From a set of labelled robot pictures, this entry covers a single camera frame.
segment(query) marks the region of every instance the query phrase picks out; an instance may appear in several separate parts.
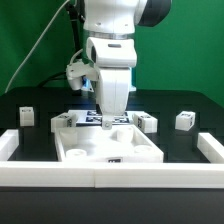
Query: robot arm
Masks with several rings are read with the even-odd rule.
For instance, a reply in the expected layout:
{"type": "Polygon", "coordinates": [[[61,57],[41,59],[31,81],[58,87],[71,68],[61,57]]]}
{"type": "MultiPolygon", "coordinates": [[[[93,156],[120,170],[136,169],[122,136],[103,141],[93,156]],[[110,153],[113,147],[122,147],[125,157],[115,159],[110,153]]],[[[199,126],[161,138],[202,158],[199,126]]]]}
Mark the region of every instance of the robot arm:
{"type": "Polygon", "coordinates": [[[90,62],[81,64],[80,68],[84,68],[85,74],[86,71],[94,74],[92,80],[96,81],[96,103],[102,112],[102,128],[111,129],[114,116],[125,112],[131,68],[137,63],[131,39],[135,25],[158,24],[168,14],[171,0],[81,0],[78,4],[85,8],[84,52],[90,62]]]}

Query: white container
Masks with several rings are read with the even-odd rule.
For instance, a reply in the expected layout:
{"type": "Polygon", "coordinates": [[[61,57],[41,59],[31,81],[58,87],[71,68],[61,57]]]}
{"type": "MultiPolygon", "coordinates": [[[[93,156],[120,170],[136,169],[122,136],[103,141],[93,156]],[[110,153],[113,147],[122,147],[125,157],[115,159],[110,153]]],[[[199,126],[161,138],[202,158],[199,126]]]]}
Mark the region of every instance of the white container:
{"type": "Polygon", "coordinates": [[[62,113],[51,119],[51,132],[54,133],[57,128],[76,126],[76,121],[75,114],[62,113]]]}
{"type": "Polygon", "coordinates": [[[157,132],[158,120],[155,117],[145,112],[135,112],[132,117],[135,126],[143,133],[157,132]]]}
{"type": "Polygon", "coordinates": [[[195,123],[195,112],[182,111],[176,116],[175,129],[189,131],[195,123]]]}
{"type": "Polygon", "coordinates": [[[55,132],[55,143],[61,162],[163,163],[163,152],[134,125],[114,125],[112,130],[106,131],[99,126],[61,128],[55,132]],[[128,130],[127,136],[122,132],[124,128],[128,130]],[[150,153],[136,151],[139,145],[153,150],[150,153]],[[84,150],[86,156],[75,156],[74,160],[66,157],[66,153],[74,149],[84,150]]]}

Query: white plastic part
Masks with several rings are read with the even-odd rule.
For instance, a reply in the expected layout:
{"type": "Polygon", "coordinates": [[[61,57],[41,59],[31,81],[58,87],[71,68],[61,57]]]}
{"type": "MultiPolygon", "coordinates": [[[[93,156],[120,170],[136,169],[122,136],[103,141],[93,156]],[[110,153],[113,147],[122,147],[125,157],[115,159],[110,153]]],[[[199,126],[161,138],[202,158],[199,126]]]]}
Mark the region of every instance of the white plastic part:
{"type": "Polygon", "coordinates": [[[87,152],[83,149],[70,149],[66,152],[66,160],[80,160],[85,156],[87,156],[87,152]]]}
{"type": "Polygon", "coordinates": [[[85,150],[87,156],[75,158],[74,162],[123,162],[123,163],[163,163],[163,152],[134,125],[116,125],[112,130],[103,131],[101,127],[62,128],[55,132],[55,144],[58,159],[67,161],[70,150],[85,150]],[[117,139],[117,133],[123,128],[133,131],[131,141],[117,139]],[[150,153],[136,152],[136,146],[150,146],[150,153]]]}
{"type": "Polygon", "coordinates": [[[51,119],[51,132],[55,132],[57,128],[76,126],[77,116],[75,114],[62,113],[51,119]]]}
{"type": "Polygon", "coordinates": [[[7,161],[19,145],[18,130],[7,130],[0,137],[0,161],[7,161]]]}
{"type": "Polygon", "coordinates": [[[123,115],[127,106],[131,70],[99,68],[96,102],[102,112],[102,128],[112,124],[114,116],[123,115]]]}
{"type": "Polygon", "coordinates": [[[157,132],[158,120],[145,112],[134,113],[133,121],[135,126],[138,127],[143,133],[157,132]]]}
{"type": "Polygon", "coordinates": [[[131,126],[120,127],[117,130],[117,141],[130,143],[134,136],[134,129],[131,126]]]}
{"type": "Polygon", "coordinates": [[[195,112],[182,111],[176,116],[175,129],[189,131],[195,123],[195,112]]]}
{"type": "Polygon", "coordinates": [[[97,81],[98,75],[94,68],[83,62],[69,64],[66,69],[68,83],[73,90],[83,87],[82,76],[88,77],[92,81],[97,81]]]}
{"type": "Polygon", "coordinates": [[[20,126],[34,126],[34,110],[33,107],[20,107],[20,126]]]}
{"type": "Polygon", "coordinates": [[[134,33],[134,15],[139,0],[85,0],[84,29],[98,33],[134,33]]]}
{"type": "Polygon", "coordinates": [[[210,133],[199,133],[197,147],[211,163],[224,163],[224,146],[210,133]]]}
{"type": "Polygon", "coordinates": [[[135,67],[137,55],[134,40],[111,40],[89,37],[87,39],[87,56],[95,60],[98,67],[135,67]]]}

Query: green wall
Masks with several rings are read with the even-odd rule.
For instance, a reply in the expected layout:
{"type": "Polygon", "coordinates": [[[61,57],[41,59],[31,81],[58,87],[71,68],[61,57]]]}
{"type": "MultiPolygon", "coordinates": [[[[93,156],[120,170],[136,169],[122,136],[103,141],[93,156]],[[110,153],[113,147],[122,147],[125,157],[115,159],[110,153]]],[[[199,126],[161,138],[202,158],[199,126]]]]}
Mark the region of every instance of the green wall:
{"type": "MultiPolygon", "coordinates": [[[[0,1],[0,94],[63,2],[0,1]]],[[[73,53],[72,31],[64,10],[20,71],[12,88],[36,86],[46,77],[64,71],[73,53]]]]}
{"type": "Polygon", "coordinates": [[[224,106],[223,9],[223,0],[173,0],[161,24],[138,27],[137,86],[195,90],[224,106]]]}
{"type": "MultiPolygon", "coordinates": [[[[0,1],[0,94],[62,3],[63,0],[0,1]]],[[[173,0],[172,10],[161,24],[154,28],[136,27],[137,87],[195,90],[224,106],[223,9],[223,0],[173,0]]],[[[12,87],[36,86],[48,76],[64,71],[74,52],[64,10],[12,87]]]]}

